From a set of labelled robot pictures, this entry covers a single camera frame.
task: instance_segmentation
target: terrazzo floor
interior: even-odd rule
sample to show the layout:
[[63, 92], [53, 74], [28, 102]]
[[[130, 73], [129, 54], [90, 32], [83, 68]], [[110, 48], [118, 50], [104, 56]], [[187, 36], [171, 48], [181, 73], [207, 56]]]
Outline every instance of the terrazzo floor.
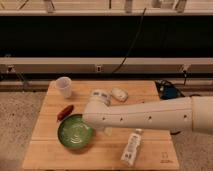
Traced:
[[[0, 92], [0, 171], [22, 171], [22, 162], [44, 92]], [[173, 136], [181, 171], [213, 171], [213, 135]]]

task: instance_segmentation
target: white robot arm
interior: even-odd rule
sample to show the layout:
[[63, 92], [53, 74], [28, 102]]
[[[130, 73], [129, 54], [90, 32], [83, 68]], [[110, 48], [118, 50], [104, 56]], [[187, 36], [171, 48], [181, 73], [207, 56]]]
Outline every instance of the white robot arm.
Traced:
[[107, 91], [94, 90], [83, 120], [95, 129], [130, 127], [213, 134], [213, 97], [185, 97], [120, 106], [109, 104]]

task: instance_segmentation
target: white cup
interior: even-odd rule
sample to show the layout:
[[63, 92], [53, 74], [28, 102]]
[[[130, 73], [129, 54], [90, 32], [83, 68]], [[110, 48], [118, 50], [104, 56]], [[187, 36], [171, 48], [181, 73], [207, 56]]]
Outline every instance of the white cup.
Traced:
[[72, 95], [71, 79], [69, 77], [60, 77], [55, 82], [55, 87], [60, 91], [64, 98], [69, 98]]

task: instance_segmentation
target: cable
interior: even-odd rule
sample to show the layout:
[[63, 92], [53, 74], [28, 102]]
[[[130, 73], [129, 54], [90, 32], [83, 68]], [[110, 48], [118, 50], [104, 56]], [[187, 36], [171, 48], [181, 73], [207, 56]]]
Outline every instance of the cable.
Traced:
[[185, 86], [185, 85], [186, 85], [186, 80], [187, 80], [187, 72], [186, 72], [186, 71], [183, 71], [183, 74], [184, 74], [184, 82], [183, 82], [183, 85]]
[[115, 68], [115, 69], [111, 72], [111, 74], [114, 74], [114, 73], [116, 73], [118, 70], [120, 70], [120, 68], [123, 66], [124, 62], [126, 61], [126, 59], [127, 59], [127, 58], [129, 57], [129, 55], [131, 54], [132, 49], [134, 48], [134, 46], [135, 46], [135, 44], [136, 44], [136, 42], [137, 42], [137, 40], [138, 40], [138, 37], [139, 37], [139, 35], [140, 35], [140, 33], [141, 33], [141, 27], [142, 27], [142, 24], [143, 24], [143, 19], [144, 19], [145, 13], [146, 13], [146, 8], [144, 8], [144, 10], [143, 10], [143, 13], [142, 13], [141, 19], [140, 19], [140, 23], [139, 23], [139, 26], [138, 26], [138, 31], [137, 31], [137, 33], [136, 33], [136, 35], [135, 35], [135, 38], [134, 38], [133, 41], [132, 41], [131, 46], [129, 47], [129, 50], [127, 51], [126, 56], [124, 57], [124, 59], [123, 59], [123, 61], [120, 63], [120, 65], [119, 65], [117, 68]]

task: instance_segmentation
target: wooden table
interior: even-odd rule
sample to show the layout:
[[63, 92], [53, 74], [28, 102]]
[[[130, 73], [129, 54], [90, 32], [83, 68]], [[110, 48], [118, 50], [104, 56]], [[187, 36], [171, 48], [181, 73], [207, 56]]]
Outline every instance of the wooden table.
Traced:
[[142, 146], [134, 168], [120, 161], [128, 137], [134, 129], [113, 128], [110, 136], [96, 131], [91, 143], [80, 151], [63, 147], [57, 138], [56, 115], [69, 104], [73, 113], [82, 113], [91, 90], [119, 87], [129, 93], [125, 103], [112, 99], [112, 105], [159, 100], [153, 81], [73, 81], [73, 95], [63, 99], [50, 83], [23, 163], [26, 170], [177, 170], [177, 161], [168, 131], [144, 130]]

